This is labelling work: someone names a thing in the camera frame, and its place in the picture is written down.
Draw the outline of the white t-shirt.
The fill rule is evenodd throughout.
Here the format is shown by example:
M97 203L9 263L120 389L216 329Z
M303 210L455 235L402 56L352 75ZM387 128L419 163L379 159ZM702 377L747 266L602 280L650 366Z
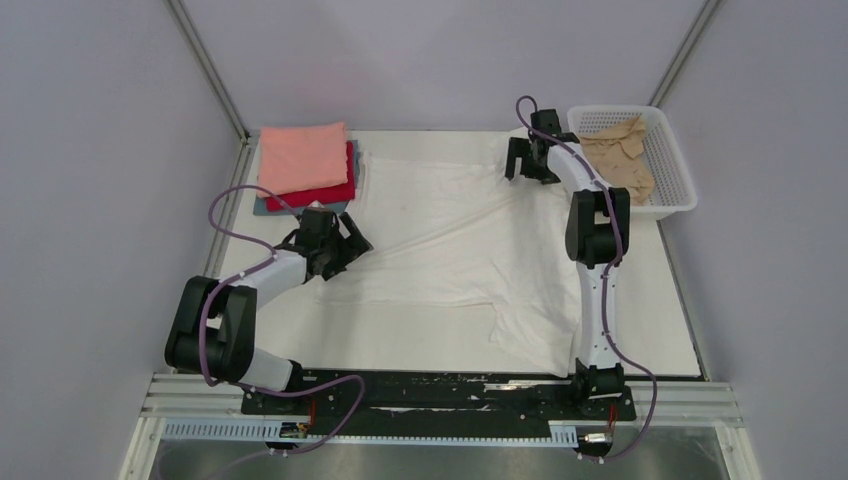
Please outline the white t-shirt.
M369 253L324 282L338 305L494 309L491 340L540 370L571 371L581 294L560 185L504 175L507 136L478 155L388 158L367 150L348 213Z

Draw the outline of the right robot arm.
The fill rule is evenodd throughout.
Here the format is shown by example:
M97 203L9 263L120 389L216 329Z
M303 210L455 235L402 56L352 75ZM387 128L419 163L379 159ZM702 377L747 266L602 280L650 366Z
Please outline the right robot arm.
M527 136L509 139L504 176L560 183L570 194L564 245L577 267L583 323L570 393L575 411L592 418L626 394L622 359L610 341L614 287L628 250L630 196L602 178L556 110L536 110L522 123Z

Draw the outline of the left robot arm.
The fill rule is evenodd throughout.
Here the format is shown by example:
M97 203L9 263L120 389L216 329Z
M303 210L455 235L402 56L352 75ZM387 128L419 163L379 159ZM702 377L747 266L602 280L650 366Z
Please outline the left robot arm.
M306 208L265 260L223 279L186 282L165 345L166 364L214 384L267 392L279 412L297 412L306 399L304 384L294 379L301 366L257 347L257 312L316 277L339 275L372 249L349 214Z

